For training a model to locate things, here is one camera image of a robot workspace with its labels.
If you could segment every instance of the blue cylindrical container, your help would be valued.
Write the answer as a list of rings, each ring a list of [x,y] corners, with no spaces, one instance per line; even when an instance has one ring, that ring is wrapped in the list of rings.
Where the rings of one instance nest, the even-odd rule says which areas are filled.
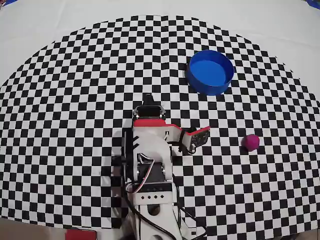
[[[193,55],[186,73],[190,85],[198,93],[210,96],[224,93],[233,76],[231,61],[213,50],[203,50]]]

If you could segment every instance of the magenta foam ball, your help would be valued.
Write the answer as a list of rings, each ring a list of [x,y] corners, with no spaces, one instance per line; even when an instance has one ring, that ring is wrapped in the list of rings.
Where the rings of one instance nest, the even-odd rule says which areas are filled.
[[[248,136],[245,136],[242,141],[242,145],[249,152],[256,150],[259,147],[259,143],[260,143],[259,137],[254,134],[250,134]]]

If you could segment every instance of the checkerboard mat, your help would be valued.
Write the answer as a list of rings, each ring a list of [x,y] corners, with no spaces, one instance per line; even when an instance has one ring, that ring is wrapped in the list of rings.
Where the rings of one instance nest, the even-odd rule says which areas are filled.
[[[197,51],[226,55],[235,74],[218,96],[185,78]],[[0,88],[0,215],[52,227],[118,228],[123,129],[152,93],[167,123],[210,126],[193,156],[173,157],[180,202],[208,239],[268,239],[315,229],[320,104],[249,40],[183,16],[133,16],[64,36]],[[260,147],[246,152],[245,135]],[[190,227],[199,227],[185,219]]]

